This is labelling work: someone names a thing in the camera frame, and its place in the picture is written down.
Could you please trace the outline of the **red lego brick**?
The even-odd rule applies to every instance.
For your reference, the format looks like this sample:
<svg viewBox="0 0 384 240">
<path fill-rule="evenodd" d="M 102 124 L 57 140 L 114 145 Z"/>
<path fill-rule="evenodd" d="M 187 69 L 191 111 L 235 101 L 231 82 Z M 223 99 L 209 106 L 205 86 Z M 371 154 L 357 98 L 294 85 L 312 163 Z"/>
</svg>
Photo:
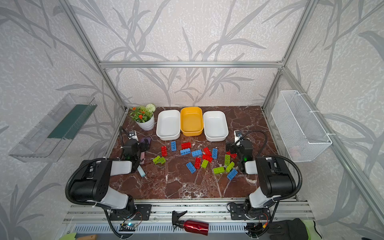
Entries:
<svg viewBox="0 0 384 240">
<path fill-rule="evenodd" d="M 161 151 L 162 151 L 162 156 L 163 157 L 167 157 L 168 156 L 168 150 L 167 150 L 166 146 L 162 146 L 161 147 Z"/>
<path fill-rule="evenodd" d="M 191 142 L 186 142 L 186 143 L 182 143 L 182 144 L 181 144 L 181 148 L 182 148 L 182 150 L 184 150 L 184 149 L 190 149 L 191 147 L 192 147 Z"/>
<path fill-rule="evenodd" d="M 200 168 L 201 168 L 201 162 L 202 162 L 202 159 L 201 159 L 201 158 L 196 158 L 196 159 L 195 159 L 194 167 L 195 167 L 196 169 L 200 169 Z"/>
<path fill-rule="evenodd" d="M 204 148 L 203 151 L 204 151 L 205 155 L 207 155 L 207 156 L 209 156 L 209 157 L 212 156 L 212 153 L 211 153 L 211 151 L 210 151 L 209 148 Z"/>
<path fill-rule="evenodd" d="M 207 160 L 210 163 L 213 161 L 213 158 L 211 156 L 208 156 L 208 155 L 205 155 L 205 154 L 203 155 L 203 159 Z"/>
<path fill-rule="evenodd" d="M 232 154 L 231 152 L 227 152 L 226 154 L 229 155 L 232 159 L 237 158 L 237 154 Z"/>
</svg>

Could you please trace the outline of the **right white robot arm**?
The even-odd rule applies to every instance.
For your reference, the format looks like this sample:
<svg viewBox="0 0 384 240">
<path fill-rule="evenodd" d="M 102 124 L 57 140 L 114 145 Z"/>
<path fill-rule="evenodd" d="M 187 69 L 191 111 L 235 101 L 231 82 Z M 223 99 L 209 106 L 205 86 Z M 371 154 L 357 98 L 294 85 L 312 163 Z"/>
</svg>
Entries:
<svg viewBox="0 0 384 240">
<path fill-rule="evenodd" d="M 295 196 L 303 185 L 299 167 L 280 155 L 252 157 L 253 147 L 249 140 L 227 143 L 226 150 L 239 157 L 239 170 L 248 175 L 257 175 L 259 187 L 246 197 L 242 204 L 229 203 L 232 220 L 273 219 L 270 208 L 282 200 Z"/>
</svg>

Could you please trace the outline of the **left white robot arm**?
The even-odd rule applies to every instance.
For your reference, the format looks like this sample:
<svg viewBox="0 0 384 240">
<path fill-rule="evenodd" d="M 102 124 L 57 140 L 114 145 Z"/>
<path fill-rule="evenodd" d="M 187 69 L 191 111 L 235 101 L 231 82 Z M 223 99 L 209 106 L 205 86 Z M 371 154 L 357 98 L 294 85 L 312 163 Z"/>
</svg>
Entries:
<svg viewBox="0 0 384 240">
<path fill-rule="evenodd" d="M 99 158 L 82 161 L 66 184 L 67 199 L 76 205 L 124 211 L 129 216 L 135 214 L 137 207 L 133 197 L 111 188 L 110 178 L 135 172 L 143 175 L 144 170 L 140 166 L 141 153 L 150 148 L 150 142 L 148 139 L 141 142 L 129 139 L 123 144 L 123 155 L 120 159 Z"/>
</svg>

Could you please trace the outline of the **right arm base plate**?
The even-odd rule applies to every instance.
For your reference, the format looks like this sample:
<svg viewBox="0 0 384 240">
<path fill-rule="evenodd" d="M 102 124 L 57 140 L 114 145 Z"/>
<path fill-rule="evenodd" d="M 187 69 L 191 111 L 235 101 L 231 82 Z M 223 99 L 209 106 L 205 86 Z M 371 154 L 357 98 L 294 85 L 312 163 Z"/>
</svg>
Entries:
<svg viewBox="0 0 384 240">
<path fill-rule="evenodd" d="M 231 214 L 231 220 L 257 220 L 269 221 L 271 212 L 268 208 L 252 208 L 249 204 L 229 203 L 227 209 Z"/>
</svg>

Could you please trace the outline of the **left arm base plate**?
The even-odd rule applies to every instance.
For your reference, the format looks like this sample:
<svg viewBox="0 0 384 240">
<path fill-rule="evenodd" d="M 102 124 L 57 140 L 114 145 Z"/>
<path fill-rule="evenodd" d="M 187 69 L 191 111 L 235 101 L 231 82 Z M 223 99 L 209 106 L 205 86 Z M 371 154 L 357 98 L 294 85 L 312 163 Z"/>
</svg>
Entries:
<svg viewBox="0 0 384 240">
<path fill-rule="evenodd" d="M 109 214 L 109 218 L 111 221 L 148 221 L 151 209 L 151 204 L 138 204 L 133 210 L 112 210 Z"/>
</svg>

